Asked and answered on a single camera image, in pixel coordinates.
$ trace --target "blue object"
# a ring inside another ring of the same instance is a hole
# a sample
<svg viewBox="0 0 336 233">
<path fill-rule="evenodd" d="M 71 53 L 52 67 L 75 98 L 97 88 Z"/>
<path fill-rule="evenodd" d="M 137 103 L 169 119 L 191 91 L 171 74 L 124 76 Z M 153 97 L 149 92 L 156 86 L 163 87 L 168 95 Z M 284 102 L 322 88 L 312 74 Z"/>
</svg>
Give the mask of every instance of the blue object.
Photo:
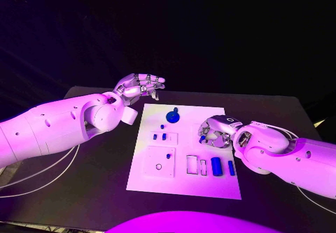
<svg viewBox="0 0 336 233">
<path fill-rule="evenodd" d="M 235 175 L 235 169 L 234 169 L 234 163 L 230 161 L 230 174 L 234 176 Z"/>
<path fill-rule="evenodd" d="M 222 176 L 222 164 L 218 157 L 212 158 L 212 173 L 214 176 Z"/>
<path fill-rule="evenodd" d="M 173 111 L 168 113 L 166 119 L 169 123 L 176 123 L 181 119 L 181 115 L 178 114 L 178 108 L 173 108 Z"/>
<path fill-rule="evenodd" d="M 199 143 L 202 143 L 202 141 L 205 140 L 205 136 L 201 137 L 199 139 Z"/>
</svg>

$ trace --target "table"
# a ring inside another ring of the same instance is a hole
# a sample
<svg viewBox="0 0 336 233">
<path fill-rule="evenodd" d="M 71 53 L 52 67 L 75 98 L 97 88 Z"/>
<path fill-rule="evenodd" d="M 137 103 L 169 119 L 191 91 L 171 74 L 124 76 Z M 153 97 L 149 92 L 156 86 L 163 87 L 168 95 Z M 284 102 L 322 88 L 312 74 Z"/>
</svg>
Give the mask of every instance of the table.
<svg viewBox="0 0 336 233">
<path fill-rule="evenodd" d="M 110 90 L 75 86 L 65 98 Z M 331 232 L 336 229 L 336 216 L 303 197 L 296 186 L 274 174 L 254 173 L 238 158 L 235 166 L 243 200 L 126 190 L 145 103 L 224 107 L 227 115 L 244 124 L 256 120 L 289 129 L 302 137 L 320 140 L 296 97 L 165 90 L 159 96 L 160 101 L 142 98 L 133 105 L 139 111 L 133 126 L 121 122 L 111 132 L 81 145 L 70 170 L 46 188 L 22 197 L 0 199 L 0 220 L 104 231 L 146 214 L 186 210 L 237 217 L 284 232 Z M 42 170 L 64 154 L 28 159 L 13 180 Z M 0 195 L 29 191 L 46 184 L 71 159 L 72 156 L 42 175 L 2 190 Z M 309 191 L 306 194 L 336 210 L 335 200 Z"/>
</svg>

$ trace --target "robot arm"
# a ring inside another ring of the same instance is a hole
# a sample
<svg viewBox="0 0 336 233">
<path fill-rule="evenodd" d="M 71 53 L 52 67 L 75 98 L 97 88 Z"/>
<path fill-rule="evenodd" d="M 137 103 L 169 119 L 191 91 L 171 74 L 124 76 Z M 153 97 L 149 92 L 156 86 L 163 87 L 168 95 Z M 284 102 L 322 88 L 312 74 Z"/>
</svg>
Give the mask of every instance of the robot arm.
<svg viewBox="0 0 336 233">
<path fill-rule="evenodd" d="M 114 91 L 45 103 L 0 123 L 0 167 L 39 155 L 58 153 L 111 131 L 120 121 L 133 124 L 132 105 L 140 96 L 158 98 L 165 79 L 130 74 Z"/>
<path fill-rule="evenodd" d="M 201 125 L 199 142 L 225 148 L 233 141 L 235 156 L 254 172 L 273 172 L 287 183 L 336 199 L 336 145 L 289 139 L 274 128 L 256 121 L 243 126 L 233 117 L 214 116 Z M 211 131 L 215 140 L 207 139 Z"/>
</svg>

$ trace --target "black curtain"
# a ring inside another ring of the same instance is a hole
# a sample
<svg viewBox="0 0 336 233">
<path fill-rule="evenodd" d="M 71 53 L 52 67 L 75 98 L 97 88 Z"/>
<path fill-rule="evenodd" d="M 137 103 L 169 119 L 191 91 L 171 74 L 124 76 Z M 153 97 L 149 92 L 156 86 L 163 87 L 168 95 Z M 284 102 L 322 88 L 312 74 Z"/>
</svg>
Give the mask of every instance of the black curtain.
<svg viewBox="0 0 336 233">
<path fill-rule="evenodd" d="M 333 115 L 333 7 L 238 4 L 3 0 L 0 120 L 133 72 L 168 90 L 296 96 L 313 122 Z"/>
</svg>

